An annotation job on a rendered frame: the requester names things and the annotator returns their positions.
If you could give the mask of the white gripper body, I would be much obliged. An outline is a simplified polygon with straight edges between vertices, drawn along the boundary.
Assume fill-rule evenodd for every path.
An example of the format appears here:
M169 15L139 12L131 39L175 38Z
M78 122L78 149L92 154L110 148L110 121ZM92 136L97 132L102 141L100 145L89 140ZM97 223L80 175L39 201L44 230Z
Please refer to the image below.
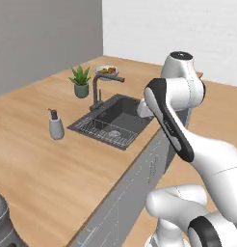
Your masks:
M153 117L154 114L147 107L145 100L142 98L137 108L137 114L141 118Z

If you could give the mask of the dark grey sink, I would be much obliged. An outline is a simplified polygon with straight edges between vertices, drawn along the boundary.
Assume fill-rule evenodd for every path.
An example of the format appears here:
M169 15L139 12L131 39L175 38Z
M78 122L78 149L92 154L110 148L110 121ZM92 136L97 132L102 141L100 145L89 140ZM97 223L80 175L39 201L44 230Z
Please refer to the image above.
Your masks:
M90 135L82 133L81 131L75 128L76 124L79 124L87 117L90 117L90 118L100 120L107 124L113 124L113 125L125 128L127 130L133 131L137 133L139 136L140 133L153 120L153 117L141 118L138 116L137 108L138 108L139 103L140 101L133 97L116 94L112 96L111 98L107 99L103 103L103 105L99 107L98 109L91 111L87 115L83 116L81 119L72 123L68 127L68 129L91 137ZM126 149L119 148L115 145L110 145L110 146L113 146L115 148L125 151L130 145Z

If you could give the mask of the dark grey tap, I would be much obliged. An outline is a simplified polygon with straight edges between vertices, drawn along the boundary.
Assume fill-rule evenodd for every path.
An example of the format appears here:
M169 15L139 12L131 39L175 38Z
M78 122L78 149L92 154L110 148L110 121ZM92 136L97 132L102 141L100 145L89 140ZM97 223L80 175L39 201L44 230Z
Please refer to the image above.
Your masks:
M111 79L111 80L115 80L115 81L119 81L121 83L123 83L125 81L124 78L122 77L118 77L118 76L114 76L114 75L111 75L111 74L100 74L98 73L93 81L92 81L92 88L93 88L93 105L90 107L90 110L93 111L95 109L98 109L102 104L103 104L103 101L101 99L97 99L98 96L100 96L98 93L97 93L97 80L101 77L104 77L104 78L107 78L107 79Z

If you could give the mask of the bowl with food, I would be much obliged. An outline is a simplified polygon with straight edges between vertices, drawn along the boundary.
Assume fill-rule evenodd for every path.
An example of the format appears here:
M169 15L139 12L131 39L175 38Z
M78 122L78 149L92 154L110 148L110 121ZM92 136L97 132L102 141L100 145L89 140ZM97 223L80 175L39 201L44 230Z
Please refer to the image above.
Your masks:
M119 75L119 69L115 66L99 66L95 69L95 72L105 75Z

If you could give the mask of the green plant in grey pot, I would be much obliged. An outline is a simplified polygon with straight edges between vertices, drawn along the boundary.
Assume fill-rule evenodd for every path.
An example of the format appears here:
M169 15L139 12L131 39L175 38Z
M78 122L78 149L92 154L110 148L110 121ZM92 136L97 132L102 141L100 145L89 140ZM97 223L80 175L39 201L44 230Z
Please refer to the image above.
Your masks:
M73 76L69 80L74 84L74 93L79 98L85 98L89 94L89 70L83 69L81 66L78 69L71 69Z

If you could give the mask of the grey soap dispenser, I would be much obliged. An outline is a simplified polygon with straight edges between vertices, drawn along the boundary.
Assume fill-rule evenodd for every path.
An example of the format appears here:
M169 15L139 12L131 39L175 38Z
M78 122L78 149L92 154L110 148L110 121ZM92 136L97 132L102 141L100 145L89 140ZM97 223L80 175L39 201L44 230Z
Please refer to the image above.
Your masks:
M65 131L61 118L58 116L58 113L55 109L49 109L50 118L49 118L49 133L52 139L60 140L65 136Z

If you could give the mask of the grey cupboard run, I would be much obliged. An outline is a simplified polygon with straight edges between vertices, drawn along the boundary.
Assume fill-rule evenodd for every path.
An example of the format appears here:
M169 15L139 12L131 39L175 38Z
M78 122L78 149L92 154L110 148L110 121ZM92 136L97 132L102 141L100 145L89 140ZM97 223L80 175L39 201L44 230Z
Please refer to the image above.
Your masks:
M67 247L121 247L174 156L159 129Z

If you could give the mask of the grey metal appliance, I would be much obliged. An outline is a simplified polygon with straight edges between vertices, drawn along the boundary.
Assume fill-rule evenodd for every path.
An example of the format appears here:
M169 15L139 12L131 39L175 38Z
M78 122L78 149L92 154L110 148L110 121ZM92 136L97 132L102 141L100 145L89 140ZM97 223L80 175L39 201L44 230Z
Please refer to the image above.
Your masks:
M10 218L9 206L0 194L0 247L25 247Z

